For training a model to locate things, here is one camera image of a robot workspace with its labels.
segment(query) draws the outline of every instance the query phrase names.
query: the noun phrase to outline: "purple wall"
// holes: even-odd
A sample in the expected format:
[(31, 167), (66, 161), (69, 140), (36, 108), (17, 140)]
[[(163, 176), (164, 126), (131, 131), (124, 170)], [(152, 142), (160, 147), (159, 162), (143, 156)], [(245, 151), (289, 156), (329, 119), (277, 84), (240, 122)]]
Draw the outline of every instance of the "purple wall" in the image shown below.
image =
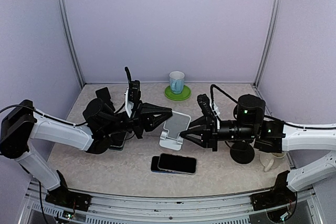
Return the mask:
[(65, 0), (87, 82), (253, 82), (273, 0)]
[[(297, 123), (336, 122), (336, 0), (281, 0), (260, 86), (274, 116)], [(302, 166), (324, 152), (293, 152)], [(336, 177), (316, 183), (326, 223), (336, 218)]]
[[(57, 0), (0, 0), (0, 6), (0, 108), (31, 99), (37, 108), (64, 118), (80, 89)], [(48, 156), (51, 144), (34, 145)], [(0, 222), (12, 224), (30, 177), (4, 157), (0, 174)]]

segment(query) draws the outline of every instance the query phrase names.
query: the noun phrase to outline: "aluminum frame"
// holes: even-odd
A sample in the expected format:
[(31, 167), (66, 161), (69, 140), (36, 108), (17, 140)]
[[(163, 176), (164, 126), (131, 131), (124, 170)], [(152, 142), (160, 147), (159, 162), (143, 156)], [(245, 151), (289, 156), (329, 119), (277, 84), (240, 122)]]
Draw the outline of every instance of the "aluminum frame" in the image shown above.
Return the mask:
[(265, 41), (260, 65), (259, 65), (259, 68), (258, 68), (258, 71), (257, 71), (256, 79), (254, 81), (254, 86), (257, 89), (260, 85), (262, 75), (264, 74), (264, 71), (265, 71), (267, 58), (269, 56), (269, 51), (270, 51), (270, 48), (271, 48), (272, 39), (273, 39), (273, 35), (274, 35), (274, 32), (275, 32), (275, 27), (276, 27), (276, 22), (277, 22), (277, 17), (278, 17), (278, 13), (279, 13), (280, 2), (281, 2), (281, 0), (274, 0), (273, 1), (273, 7), (272, 7), (271, 19), (270, 19), (269, 26), (268, 26), (267, 37), (266, 37), (266, 41)]
[[(145, 223), (250, 223), (249, 216), (266, 210), (253, 211), (250, 195), (255, 193), (232, 194), (226, 196), (190, 197), (190, 198), (146, 198), (117, 196), (100, 193), (92, 196), (88, 212), (76, 211), (77, 219), (72, 223), (82, 224), (145, 224)], [(46, 189), (42, 188), (42, 198)], [(298, 192), (298, 202), (307, 201), (310, 214), (315, 224), (323, 224), (323, 217), (316, 195), (312, 189)], [(55, 206), (43, 200), (46, 215), (56, 217), (72, 209)], [(267, 209), (268, 211), (283, 206)], [(26, 224), (32, 210), (41, 212), (39, 203), (39, 186), (33, 180), (21, 205), (18, 224)]]
[(72, 65), (73, 65), (73, 68), (75, 69), (75, 74), (76, 74), (79, 86), (82, 89), (85, 86), (86, 83), (85, 83), (83, 73), (80, 69), (79, 60), (77, 58), (75, 46), (73, 44), (74, 41), (72, 39), (72, 35), (71, 35), (71, 31), (70, 31), (70, 25), (69, 25), (68, 16), (67, 16), (67, 10), (66, 10), (66, 7), (65, 7), (65, 0), (58, 0), (58, 7), (59, 7), (59, 10), (60, 10), (60, 14), (61, 14), (61, 21), (62, 21), (62, 25), (63, 25), (63, 29), (64, 29), (64, 34), (65, 34), (67, 44), (68, 44), (68, 48), (69, 48), (69, 51), (70, 51)]

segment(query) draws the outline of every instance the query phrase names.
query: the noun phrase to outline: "black cable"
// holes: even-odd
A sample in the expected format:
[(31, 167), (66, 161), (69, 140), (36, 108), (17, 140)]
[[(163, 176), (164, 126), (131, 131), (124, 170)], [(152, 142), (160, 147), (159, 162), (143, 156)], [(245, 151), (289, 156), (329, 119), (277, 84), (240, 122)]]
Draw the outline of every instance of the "black cable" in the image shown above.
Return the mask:
[(287, 221), (287, 220), (289, 220), (290, 218), (292, 218), (293, 215), (294, 215), (294, 213), (295, 213), (296, 206), (297, 206), (297, 204), (298, 204), (298, 192), (295, 193), (295, 196), (296, 196), (296, 198), (295, 198), (295, 206), (294, 206), (293, 212), (290, 214), (290, 216), (289, 216), (285, 221)]
[(211, 96), (211, 108), (214, 111), (214, 103), (215, 103), (215, 98), (214, 98), (214, 88), (217, 89), (220, 93), (226, 95), (229, 99), (231, 99), (233, 102), (238, 103), (234, 98), (231, 97), (228, 93), (226, 93), (224, 90), (222, 90), (219, 86), (215, 84), (211, 84), (210, 86), (210, 96)]
[(245, 151), (247, 151), (247, 148), (245, 150), (239, 150), (239, 149), (232, 148), (232, 146), (230, 146), (227, 141), (225, 141), (225, 144), (227, 145), (227, 147), (230, 148), (230, 150), (233, 150), (233, 151), (238, 151), (238, 152), (245, 152)]
[(125, 107), (125, 103), (123, 103), (122, 106), (117, 111), (115, 111), (115, 114), (118, 114), (122, 110), (123, 107)]
[(211, 84), (211, 86), (210, 86), (210, 95), (211, 95), (212, 103), (214, 102), (214, 88), (217, 89), (220, 93), (226, 95), (226, 97), (228, 97), (234, 103), (238, 103), (237, 100), (235, 100), (231, 95), (229, 95), (224, 90), (222, 90), (219, 86), (217, 86), (215, 84)]
[(265, 115), (265, 118), (271, 119), (273, 121), (278, 121), (278, 122), (282, 122), (284, 125), (293, 127), (293, 128), (298, 128), (298, 129), (303, 129), (303, 130), (336, 130), (336, 127), (303, 127), (303, 126), (298, 126), (298, 125), (294, 125), (294, 124), (290, 124), (290, 123), (286, 123), (285, 121), (275, 118), (273, 116), (270, 115)]
[(134, 136), (135, 136), (135, 133), (133, 133), (133, 135), (130, 136), (129, 138), (124, 139), (124, 141), (129, 140), (129, 139), (133, 138)]
[[(224, 95), (226, 95), (228, 98), (230, 98), (233, 102), (238, 103), (234, 98), (232, 98), (228, 93), (226, 93), (224, 90), (220, 89), (220, 87), (218, 87), (215, 84), (211, 84), (210, 86), (210, 95), (211, 95), (211, 101), (212, 101), (212, 109), (214, 109), (214, 91), (213, 89), (216, 88), (219, 92), (223, 93)], [(290, 123), (286, 123), (285, 121), (275, 118), (273, 116), (270, 115), (265, 115), (265, 118), (269, 118), (273, 121), (280, 121), (282, 122), (284, 125), (293, 127), (293, 128), (298, 128), (298, 129), (303, 129), (303, 130), (336, 130), (336, 127), (303, 127), (303, 126), (298, 126), (298, 125), (294, 125), (294, 124), (290, 124)]]
[(16, 108), (16, 107), (29, 109), (29, 110), (35, 112), (36, 114), (38, 114), (40, 116), (43, 116), (43, 117), (51, 119), (53, 121), (56, 121), (56, 122), (59, 122), (59, 123), (63, 123), (63, 124), (66, 124), (66, 125), (70, 125), (70, 126), (82, 126), (82, 125), (86, 124), (86, 122), (83, 122), (83, 123), (79, 123), (79, 124), (75, 124), (74, 125), (73, 123), (68, 123), (68, 122), (62, 121), (60, 119), (54, 118), (54, 117), (49, 116), (49, 115), (43, 115), (43, 113), (41, 113), (41, 112), (39, 112), (39, 111), (37, 111), (37, 110), (29, 107), (29, 106), (21, 105), (21, 104), (14, 104), (14, 105), (7, 106), (7, 107), (3, 108), (2, 110), (0, 110), (0, 114), (2, 112), (4, 112), (5, 110), (11, 109), (11, 108)]
[(39, 184), (39, 188), (40, 188), (40, 204), (41, 204), (41, 211), (42, 211), (43, 219), (44, 219), (44, 221), (46, 222), (46, 224), (49, 224), (49, 222), (47, 221), (46, 215), (45, 215), (45, 213), (44, 213), (44, 210), (43, 210), (43, 204), (42, 204), (42, 186), (41, 186), (41, 182), (39, 181), (38, 184)]
[(79, 123), (79, 124), (76, 124), (75, 126), (83, 126), (84, 124), (87, 124), (87, 122)]

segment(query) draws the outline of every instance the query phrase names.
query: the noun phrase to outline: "beige table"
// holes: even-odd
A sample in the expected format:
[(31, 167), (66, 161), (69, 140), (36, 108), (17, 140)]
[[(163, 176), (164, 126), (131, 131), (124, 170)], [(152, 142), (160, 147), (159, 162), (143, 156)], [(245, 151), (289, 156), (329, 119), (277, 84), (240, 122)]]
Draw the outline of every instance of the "beige table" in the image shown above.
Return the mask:
[[(170, 107), (189, 114), (192, 119), (202, 115), (196, 98), (198, 94), (209, 95), (210, 84), (189, 83), (191, 97), (182, 102), (168, 100), (164, 95), (167, 83), (141, 84), (142, 101)], [(235, 99), (243, 94), (254, 94), (249, 84), (219, 84)], [(83, 122), (82, 112), (96, 97), (95, 91), (108, 87), (112, 101), (118, 108), (124, 101), (126, 84), (86, 85), (73, 106), (68, 120)], [(215, 90), (215, 102), (221, 119), (233, 119), (235, 104)], [(124, 196), (142, 197), (192, 197), (241, 193), (274, 185), (277, 174), (289, 169), (287, 161), (280, 167), (264, 173), (256, 150), (255, 159), (247, 165), (235, 163), (224, 142), (219, 142), (218, 152), (203, 149), (184, 141), (178, 152), (159, 146), (162, 126), (153, 132), (144, 133), (143, 139), (133, 138), (125, 143), (122, 151), (108, 150), (101, 155), (82, 152), (78, 149), (55, 144), (49, 157), (51, 166), (63, 173), (70, 188)], [(197, 158), (195, 175), (153, 173), (151, 159), (161, 153), (175, 153)]]

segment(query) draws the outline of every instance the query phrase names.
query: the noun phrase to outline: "phone stand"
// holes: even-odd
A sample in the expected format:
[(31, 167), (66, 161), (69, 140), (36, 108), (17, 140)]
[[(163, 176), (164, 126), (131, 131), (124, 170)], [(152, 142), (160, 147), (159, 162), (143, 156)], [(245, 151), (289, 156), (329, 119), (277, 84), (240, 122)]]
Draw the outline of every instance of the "phone stand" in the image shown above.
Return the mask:
[(173, 116), (164, 122), (160, 146), (179, 151), (183, 144), (180, 133), (188, 129), (191, 116), (176, 111), (172, 112)]

